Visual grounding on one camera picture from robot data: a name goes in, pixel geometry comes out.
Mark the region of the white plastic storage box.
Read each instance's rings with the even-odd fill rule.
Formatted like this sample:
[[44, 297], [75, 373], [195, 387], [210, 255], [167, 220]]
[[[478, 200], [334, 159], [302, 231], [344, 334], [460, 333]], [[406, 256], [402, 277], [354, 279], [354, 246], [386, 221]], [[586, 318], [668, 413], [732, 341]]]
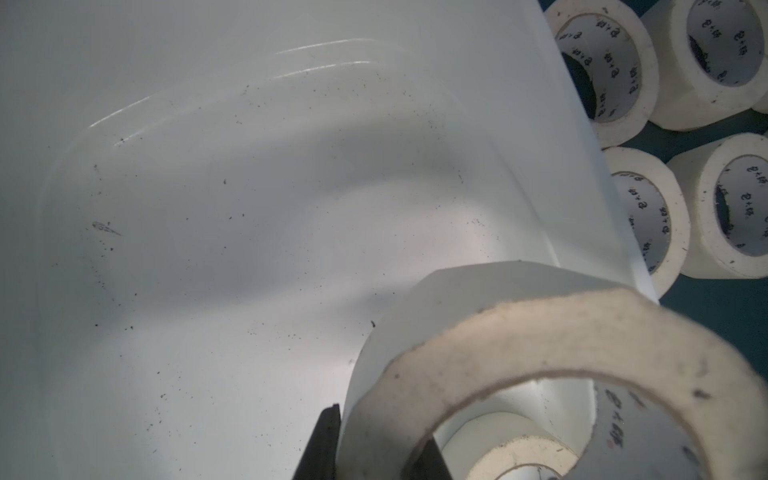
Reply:
[[430, 273], [653, 288], [535, 1], [5, 1], [1, 475], [287, 479]]

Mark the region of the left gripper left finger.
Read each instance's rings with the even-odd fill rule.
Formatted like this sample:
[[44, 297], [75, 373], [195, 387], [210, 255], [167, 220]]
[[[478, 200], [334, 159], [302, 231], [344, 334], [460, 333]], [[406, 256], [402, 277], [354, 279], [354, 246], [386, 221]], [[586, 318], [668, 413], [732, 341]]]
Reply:
[[294, 472], [293, 480], [336, 478], [336, 452], [340, 429], [340, 406], [333, 404], [322, 410]]

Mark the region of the masking tape roll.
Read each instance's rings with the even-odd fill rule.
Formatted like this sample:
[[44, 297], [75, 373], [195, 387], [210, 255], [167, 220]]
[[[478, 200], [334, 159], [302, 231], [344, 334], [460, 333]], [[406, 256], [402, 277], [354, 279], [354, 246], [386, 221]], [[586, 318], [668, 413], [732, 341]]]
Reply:
[[532, 420], [508, 412], [466, 422], [442, 456], [454, 479], [561, 479], [578, 460]]
[[657, 298], [677, 280], [686, 259], [691, 222], [672, 171], [641, 150], [611, 147], [604, 159], [629, 220]]
[[657, 126], [695, 130], [767, 94], [765, 1], [658, 1], [641, 20], [658, 60]]
[[622, 1], [558, 0], [544, 15], [600, 147], [637, 136], [659, 94], [657, 57], [637, 14]]
[[767, 276], [767, 137], [732, 135], [673, 157], [691, 237], [682, 273], [698, 279]]
[[562, 479], [763, 479], [767, 387], [709, 329], [623, 285], [534, 262], [436, 271], [352, 372], [336, 475], [405, 479], [425, 443], [508, 412], [578, 456]]

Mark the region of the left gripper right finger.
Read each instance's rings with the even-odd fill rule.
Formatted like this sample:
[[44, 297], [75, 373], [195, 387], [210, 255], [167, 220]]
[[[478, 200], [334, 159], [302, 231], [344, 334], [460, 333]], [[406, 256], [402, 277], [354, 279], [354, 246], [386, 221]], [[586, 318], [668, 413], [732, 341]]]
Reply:
[[418, 459], [410, 467], [405, 479], [408, 480], [451, 480], [452, 476], [436, 441], [430, 438], [424, 445]]

